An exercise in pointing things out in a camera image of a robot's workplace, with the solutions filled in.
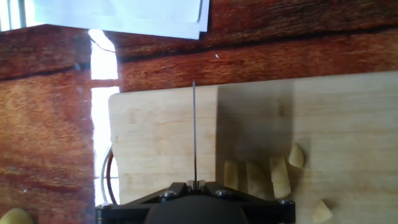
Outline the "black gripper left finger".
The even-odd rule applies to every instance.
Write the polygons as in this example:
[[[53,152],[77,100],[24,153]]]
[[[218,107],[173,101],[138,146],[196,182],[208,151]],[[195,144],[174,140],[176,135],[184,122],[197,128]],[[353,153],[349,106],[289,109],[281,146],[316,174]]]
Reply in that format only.
[[[95,208],[95,223],[144,223],[150,210],[156,205],[187,196],[190,193],[192,193],[191,186],[185,182],[174,182],[166,189],[161,189],[126,204],[105,203]]]

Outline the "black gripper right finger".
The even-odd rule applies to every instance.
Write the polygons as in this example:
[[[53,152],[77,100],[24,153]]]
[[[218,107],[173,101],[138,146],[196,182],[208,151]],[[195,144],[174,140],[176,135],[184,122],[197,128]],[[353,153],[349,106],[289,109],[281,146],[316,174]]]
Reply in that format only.
[[[217,182],[199,182],[205,202],[199,207],[221,223],[295,223],[295,203],[289,200],[264,200]]]

